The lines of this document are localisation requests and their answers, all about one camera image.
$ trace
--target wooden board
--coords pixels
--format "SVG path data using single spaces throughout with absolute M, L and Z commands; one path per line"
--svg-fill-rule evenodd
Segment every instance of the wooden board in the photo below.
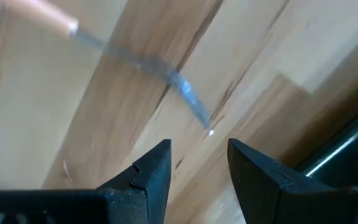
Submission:
M 56 0 L 66 9 L 70 1 Z M 358 113 L 358 1 L 99 3 L 92 15 L 106 4 L 122 14 L 106 19 L 106 7 L 87 26 L 96 21 L 93 32 L 107 39 L 116 24 L 110 44 L 176 66 L 211 112 L 215 134 L 155 75 L 116 57 L 98 63 L 96 51 L 8 15 L 13 25 L 0 27 L 0 188 L 39 187 L 49 168 L 45 188 L 94 188 L 170 138 L 166 223 L 244 223 L 228 138 L 295 166 Z M 87 15 L 90 3 L 78 4 Z

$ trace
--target wooden surface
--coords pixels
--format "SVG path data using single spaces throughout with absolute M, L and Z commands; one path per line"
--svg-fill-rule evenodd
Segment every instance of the wooden surface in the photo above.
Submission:
M 356 0 L 55 2 L 176 66 L 215 134 L 158 77 L 3 11 L 0 189 L 94 188 L 170 138 L 166 223 L 245 223 L 228 138 L 295 166 L 358 113 Z

